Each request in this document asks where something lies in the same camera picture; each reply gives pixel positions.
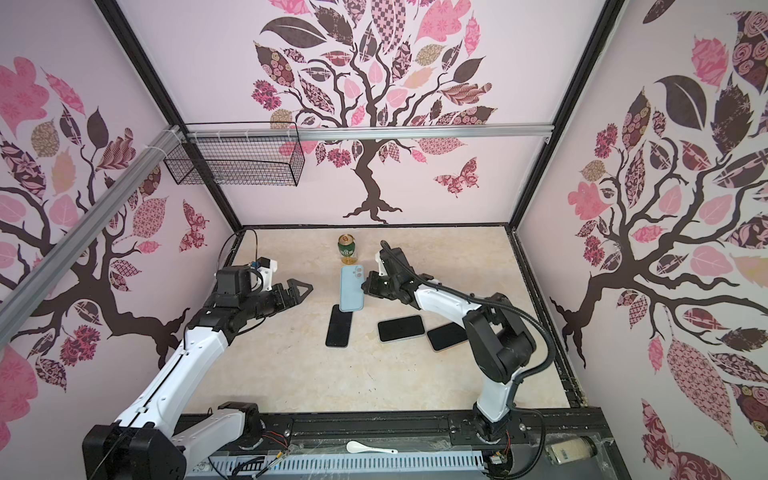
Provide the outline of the light blue phone case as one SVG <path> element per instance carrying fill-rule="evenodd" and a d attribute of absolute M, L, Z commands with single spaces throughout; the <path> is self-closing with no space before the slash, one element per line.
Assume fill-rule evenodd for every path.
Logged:
<path fill-rule="evenodd" d="M 364 281 L 364 268 L 361 265 L 347 265 L 341 269 L 339 299 L 341 312 L 356 312 L 364 308 L 365 294 L 362 288 Z"/>

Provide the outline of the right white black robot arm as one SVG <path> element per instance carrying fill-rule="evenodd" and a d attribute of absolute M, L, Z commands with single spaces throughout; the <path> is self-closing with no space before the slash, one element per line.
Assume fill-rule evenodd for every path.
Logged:
<path fill-rule="evenodd" d="M 515 415 L 519 386 L 527 376 L 541 370 L 529 366 L 537 350 L 530 332 L 534 320 L 501 293 L 475 297 L 419 275 L 402 249 L 386 241 L 380 245 L 379 271 L 368 276 L 363 292 L 438 314 L 463 329 L 475 363 L 484 375 L 481 393 L 473 405 L 473 422 L 479 438 L 487 443 L 498 442 Z"/>

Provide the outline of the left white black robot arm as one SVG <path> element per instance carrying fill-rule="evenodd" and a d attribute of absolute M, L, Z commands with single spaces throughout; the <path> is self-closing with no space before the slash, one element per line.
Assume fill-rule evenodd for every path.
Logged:
<path fill-rule="evenodd" d="M 246 331 L 303 303 L 313 290 L 290 279 L 273 283 L 277 264 L 266 258 L 228 266 L 179 347 L 138 398 L 111 424 L 96 425 L 82 443 L 89 479 L 183 479 L 221 447 L 241 438 L 259 442 L 265 431 L 255 403 L 228 402 L 183 431 L 177 424 L 208 370 Z"/>

